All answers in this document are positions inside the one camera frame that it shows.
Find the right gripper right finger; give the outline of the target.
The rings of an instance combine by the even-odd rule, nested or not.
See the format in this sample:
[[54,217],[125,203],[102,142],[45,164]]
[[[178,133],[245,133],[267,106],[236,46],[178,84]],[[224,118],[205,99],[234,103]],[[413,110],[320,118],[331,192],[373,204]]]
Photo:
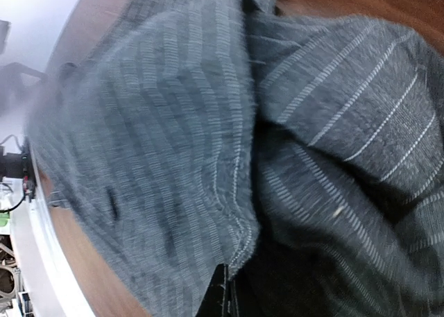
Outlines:
[[230,313],[233,317],[241,317],[241,290],[238,281],[233,279],[230,283]]

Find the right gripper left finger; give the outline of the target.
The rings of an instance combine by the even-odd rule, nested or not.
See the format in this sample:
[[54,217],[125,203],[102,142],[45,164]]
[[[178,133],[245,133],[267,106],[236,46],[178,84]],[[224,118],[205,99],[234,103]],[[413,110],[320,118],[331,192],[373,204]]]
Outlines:
[[214,271],[210,284],[196,317],[228,317],[230,302],[230,281],[228,266],[219,264]]

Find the black striped shirt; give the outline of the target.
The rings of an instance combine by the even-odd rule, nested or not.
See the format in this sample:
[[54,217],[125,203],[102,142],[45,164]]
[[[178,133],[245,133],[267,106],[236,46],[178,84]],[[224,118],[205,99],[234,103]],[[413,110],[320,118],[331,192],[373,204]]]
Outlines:
[[132,0],[26,135],[152,316],[219,264],[242,316],[443,315],[443,57],[411,28]]

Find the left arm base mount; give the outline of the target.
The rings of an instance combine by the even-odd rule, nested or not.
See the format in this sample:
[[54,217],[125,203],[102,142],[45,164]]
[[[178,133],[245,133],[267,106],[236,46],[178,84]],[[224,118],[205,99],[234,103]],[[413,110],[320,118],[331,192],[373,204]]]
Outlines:
[[[11,137],[16,141],[19,147],[18,153],[7,153],[3,146]],[[18,144],[18,138],[15,135],[8,135],[1,142],[1,180],[3,178],[21,179],[23,185],[23,197],[17,204],[17,207],[28,199],[29,202],[35,197],[37,179],[31,158],[31,147],[28,137],[25,137],[22,144]]]

